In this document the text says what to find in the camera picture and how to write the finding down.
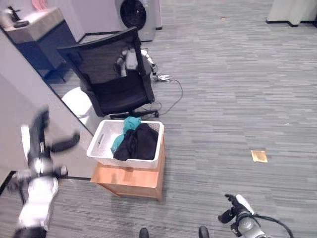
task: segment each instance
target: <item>white laundry basket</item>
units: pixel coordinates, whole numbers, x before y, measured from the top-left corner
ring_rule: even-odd
[[[156,169],[158,166],[160,142],[163,135],[162,122],[141,121],[141,123],[147,123],[150,128],[158,132],[158,143],[153,160],[127,159],[126,161],[121,161],[113,158],[111,146],[114,140],[123,133],[123,122],[124,120],[103,120],[100,122],[93,140],[88,147],[87,156],[94,158],[104,165]]]

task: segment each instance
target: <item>wall baseboard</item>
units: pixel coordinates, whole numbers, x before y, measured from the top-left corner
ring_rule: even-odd
[[[267,24],[288,24],[290,27],[298,27],[298,25],[293,25],[289,21],[265,21]]]
[[[290,21],[265,21],[267,24],[288,24],[290,27],[298,27],[298,25],[293,25]],[[314,24],[315,21],[301,21],[301,24]]]
[[[10,171],[8,176],[5,178],[3,183],[0,186],[0,196],[2,192],[5,190],[6,186],[8,185],[9,181],[11,180],[12,176],[14,175],[15,171]]]
[[[157,27],[155,28],[156,30],[162,30],[163,27]],[[110,35],[110,34],[116,34],[120,31],[104,31],[104,32],[91,32],[91,33],[86,33],[83,35],[82,38],[79,39],[78,43],[80,43],[84,38],[85,36],[99,36],[99,35]]]
[[[14,175],[16,171],[10,171],[8,176],[5,178],[4,182],[1,184],[0,186],[0,196],[2,194],[2,192],[5,190],[6,186],[8,185],[8,183],[10,182],[12,176]],[[76,179],[76,180],[86,180],[86,181],[90,181],[91,178],[85,178],[85,177],[72,177],[72,176],[68,176],[66,178],[63,179]]]

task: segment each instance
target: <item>teal towel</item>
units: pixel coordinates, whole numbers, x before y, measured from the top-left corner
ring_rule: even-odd
[[[117,151],[117,149],[121,145],[123,139],[124,139],[124,134],[121,134],[114,140],[113,145],[111,147],[111,152],[113,154]]]
[[[141,124],[140,118],[134,118],[134,117],[127,117],[124,120],[123,124],[123,134],[119,135],[113,142],[113,145],[111,146],[111,152],[114,154],[118,147],[121,145],[124,135],[128,130],[135,130],[139,125]]]
[[[140,118],[127,117],[124,120],[123,134],[125,135],[128,130],[135,130],[140,124]]]

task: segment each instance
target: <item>yellow paper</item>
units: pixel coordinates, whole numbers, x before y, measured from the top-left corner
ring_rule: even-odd
[[[254,162],[267,163],[267,157],[264,150],[251,150]]]

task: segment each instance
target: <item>black office chair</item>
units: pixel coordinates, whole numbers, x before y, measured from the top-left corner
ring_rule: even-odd
[[[147,114],[158,117],[157,110],[134,111],[154,102],[151,67],[142,57],[140,45],[138,30],[132,27],[101,40],[57,50],[80,78],[80,88],[90,98],[99,117],[110,115],[113,119]],[[117,63],[122,62],[128,51],[134,52],[133,49],[132,59],[136,58],[137,67],[122,73]]]

